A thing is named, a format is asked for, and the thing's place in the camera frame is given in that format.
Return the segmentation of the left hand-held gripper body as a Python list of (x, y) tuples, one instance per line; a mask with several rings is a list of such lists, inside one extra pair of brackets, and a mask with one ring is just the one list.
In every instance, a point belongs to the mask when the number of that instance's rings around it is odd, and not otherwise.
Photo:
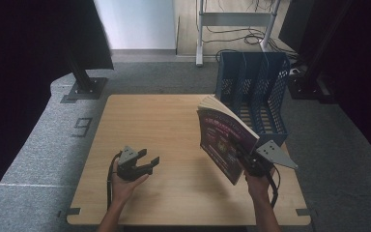
[(122, 151), (117, 165), (118, 176), (126, 181), (134, 181), (142, 175), (139, 173), (136, 159), (136, 151), (126, 146)]

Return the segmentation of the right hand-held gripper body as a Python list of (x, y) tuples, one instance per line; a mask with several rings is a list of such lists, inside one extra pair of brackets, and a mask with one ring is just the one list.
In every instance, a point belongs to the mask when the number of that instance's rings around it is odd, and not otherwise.
[(240, 160), (243, 168), (251, 175), (263, 177), (275, 164), (297, 169), (298, 165), (273, 141), (270, 140), (249, 153), (249, 160)]

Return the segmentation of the purple cover book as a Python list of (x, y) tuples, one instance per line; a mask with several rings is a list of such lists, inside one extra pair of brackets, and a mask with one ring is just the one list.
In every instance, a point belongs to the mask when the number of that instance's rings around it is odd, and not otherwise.
[(200, 147), (235, 185), (243, 172), (237, 158), (237, 146), (251, 152), (259, 141), (259, 135), (213, 95), (200, 101), (197, 115)]

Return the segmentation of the blue plastic file rack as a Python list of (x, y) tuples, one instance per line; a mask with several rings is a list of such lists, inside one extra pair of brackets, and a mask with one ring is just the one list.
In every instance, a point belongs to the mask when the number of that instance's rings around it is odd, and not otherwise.
[(290, 71), (283, 52), (221, 52), (216, 97), (259, 135), (281, 146), (288, 132), (281, 106)]

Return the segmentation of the person's left hand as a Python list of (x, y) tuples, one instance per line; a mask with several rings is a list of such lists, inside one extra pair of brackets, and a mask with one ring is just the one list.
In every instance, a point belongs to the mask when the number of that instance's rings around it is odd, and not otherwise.
[(112, 202), (126, 203), (132, 196), (134, 190), (149, 178), (148, 174), (142, 175), (136, 180), (130, 182), (123, 180), (118, 176), (118, 172), (112, 172)]

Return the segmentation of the person's right hand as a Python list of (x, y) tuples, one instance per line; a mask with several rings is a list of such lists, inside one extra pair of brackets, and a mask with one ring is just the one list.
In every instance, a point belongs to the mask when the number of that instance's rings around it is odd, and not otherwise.
[(270, 202), (269, 186), (270, 182), (266, 176), (256, 177), (251, 176), (247, 171), (244, 171), (244, 177), (248, 186), (248, 193), (254, 203)]

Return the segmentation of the black metal stand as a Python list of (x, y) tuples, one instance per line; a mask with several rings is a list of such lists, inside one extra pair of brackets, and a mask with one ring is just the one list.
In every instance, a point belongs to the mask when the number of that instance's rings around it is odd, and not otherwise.
[(323, 36), (305, 72), (290, 75), (288, 89), (292, 99), (315, 100), (322, 104), (336, 104), (332, 92), (325, 83), (326, 76), (323, 73), (322, 62), (331, 37), (332, 34), (330, 32)]
[(90, 77), (73, 56), (68, 58), (68, 63), (75, 82), (70, 92), (64, 96), (63, 102), (98, 100), (107, 79), (105, 77)]

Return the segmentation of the dark curtain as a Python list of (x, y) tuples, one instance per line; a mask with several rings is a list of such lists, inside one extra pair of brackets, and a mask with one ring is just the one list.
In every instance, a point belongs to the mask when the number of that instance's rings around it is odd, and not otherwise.
[(0, 0), (0, 180), (72, 63), (112, 66), (94, 0)]
[(303, 73), (327, 32), (325, 83), (371, 144), (371, 0), (289, 0), (279, 39)]

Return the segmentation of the grey table bracket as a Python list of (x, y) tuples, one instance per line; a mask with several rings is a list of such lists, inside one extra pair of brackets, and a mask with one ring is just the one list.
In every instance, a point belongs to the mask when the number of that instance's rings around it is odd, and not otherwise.
[(299, 217), (309, 216), (311, 220), (314, 220), (318, 216), (314, 209), (296, 209), (296, 212)]
[(64, 221), (68, 220), (68, 216), (78, 216), (80, 214), (80, 208), (68, 208), (66, 210), (59, 210), (56, 213), (56, 217)]

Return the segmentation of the white metal desk frame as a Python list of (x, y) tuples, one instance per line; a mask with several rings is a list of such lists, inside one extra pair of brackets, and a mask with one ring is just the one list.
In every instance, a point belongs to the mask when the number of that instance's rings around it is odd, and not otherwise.
[(275, 23), (281, 0), (273, 0), (268, 13), (209, 13), (204, 10), (204, 0), (196, 0), (198, 37), (195, 63), (203, 66), (203, 27), (204, 26), (255, 26), (266, 29), (264, 39), (260, 41), (262, 51), (269, 51), (271, 31)]

